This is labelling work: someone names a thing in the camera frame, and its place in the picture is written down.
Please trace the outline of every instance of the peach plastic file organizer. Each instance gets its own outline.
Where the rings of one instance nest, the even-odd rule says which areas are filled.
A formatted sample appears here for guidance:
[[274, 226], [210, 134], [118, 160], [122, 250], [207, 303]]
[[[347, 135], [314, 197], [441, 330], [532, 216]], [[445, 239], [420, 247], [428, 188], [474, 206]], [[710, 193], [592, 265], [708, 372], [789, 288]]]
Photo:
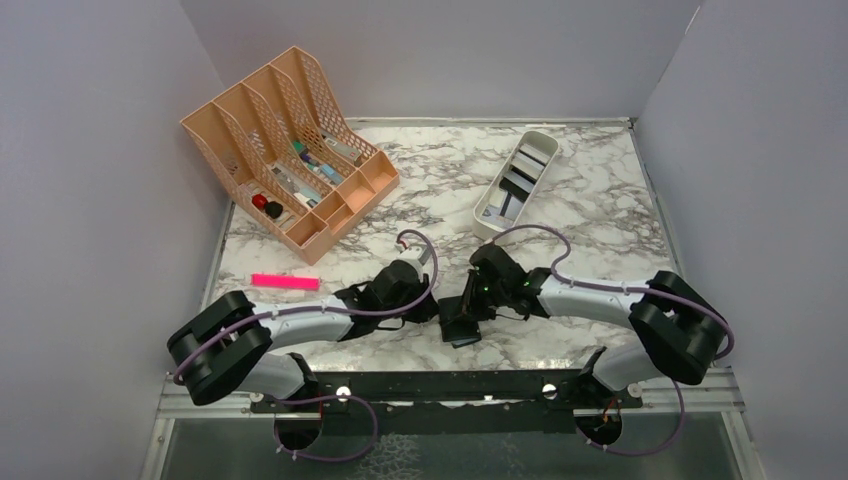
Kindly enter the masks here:
[[[386, 154], [348, 127], [318, 62], [297, 47], [181, 123], [233, 201], [310, 265], [399, 182]], [[359, 159], [354, 163], [334, 152], [322, 130], [359, 150]], [[341, 183], [308, 168], [295, 141]], [[314, 208], [292, 191], [298, 186], [320, 197]], [[283, 214], [273, 219], [257, 208], [251, 202], [256, 194], [280, 203]]]

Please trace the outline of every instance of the gray wall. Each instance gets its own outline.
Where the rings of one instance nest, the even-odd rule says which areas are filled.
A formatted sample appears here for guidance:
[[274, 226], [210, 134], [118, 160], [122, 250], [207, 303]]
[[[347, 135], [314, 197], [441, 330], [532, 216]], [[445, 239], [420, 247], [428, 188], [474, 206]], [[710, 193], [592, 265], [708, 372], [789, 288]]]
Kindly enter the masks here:
[[698, 0], [182, 0], [227, 85], [292, 45], [349, 116], [636, 116]]
[[706, 0], [637, 134], [769, 478], [844, 478], [848, 3]]
[[221, 89], [175, 1], [0, 1], [0, 478], [137, 478], [224, 206], [178, 122]]

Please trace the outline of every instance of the glass panel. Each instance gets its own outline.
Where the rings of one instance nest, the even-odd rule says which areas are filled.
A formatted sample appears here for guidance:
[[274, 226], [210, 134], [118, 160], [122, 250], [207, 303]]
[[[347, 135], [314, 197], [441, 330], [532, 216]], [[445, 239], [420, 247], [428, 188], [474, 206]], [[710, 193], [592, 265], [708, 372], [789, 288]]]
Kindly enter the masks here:
[[[661, 443], [676, 415], [629, 415], [617, 446]], [[271, 421], [178, 420], [163, 478], [216, 479], [732, 479], [739, 472], [720, 414], [687, 415], [677, 444], [650, 457], [622, 458], [583, 444], [577, 435], [386, 435], [362, 459], [347, 464], [292, 461], [276, 454]], [[310, 452], [344, 455], [365, 438], [328, 437]]]

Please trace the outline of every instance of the pink highlighter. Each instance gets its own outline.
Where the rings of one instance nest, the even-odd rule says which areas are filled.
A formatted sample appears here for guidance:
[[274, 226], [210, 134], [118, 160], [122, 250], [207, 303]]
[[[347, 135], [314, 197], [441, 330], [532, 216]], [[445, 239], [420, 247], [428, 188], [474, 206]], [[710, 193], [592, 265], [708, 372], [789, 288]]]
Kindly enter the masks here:
[[321, 286], [321, 279], [254, 273], [251, 276], [251, 285], [254, 287], [287, 288], [292, 290], [318, 290]]

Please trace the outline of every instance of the marble countertop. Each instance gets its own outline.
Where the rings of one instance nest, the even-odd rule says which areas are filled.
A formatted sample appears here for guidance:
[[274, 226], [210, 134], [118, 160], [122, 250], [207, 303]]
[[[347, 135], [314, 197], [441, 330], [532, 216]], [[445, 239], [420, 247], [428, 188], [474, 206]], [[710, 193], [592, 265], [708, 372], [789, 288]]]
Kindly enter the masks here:
[[[236, 207], [226, 233], [213, 298], [235, 289], [267, 303], [316, 299], [372, 278], [397, 255], [394, 238], [417, 228], [436, 245], [436, 298], [458, 295], [468, 258], [482, 243], [471, 233], [472, 209], [528, 127], [370, 127], [358, 133], [383, 149], [400, 185], [314, 266], [306, 265]], [[649, 278], [671, 261], [629, 130], [622, 126], [534, 126], [556, 138], [561, 154], [522, 223], [565, 233], [574, 251], [564, 273], [615, 280]], [[507, 252], [525, 269], [549, 266], [563, 246], [548, 233], [507, 237]], [[250, 286], [252, 273], [320, 277], [319, 292]], [[310, 342], [290, 351], [313, 370], [493, 370], [578, 368], [601, 345], [635, 338], [629, 330], [582, 318], [497, 318], [481, 322], [483, 340], [454, 349], [437, 320], [407, 324], [348, 342]]]

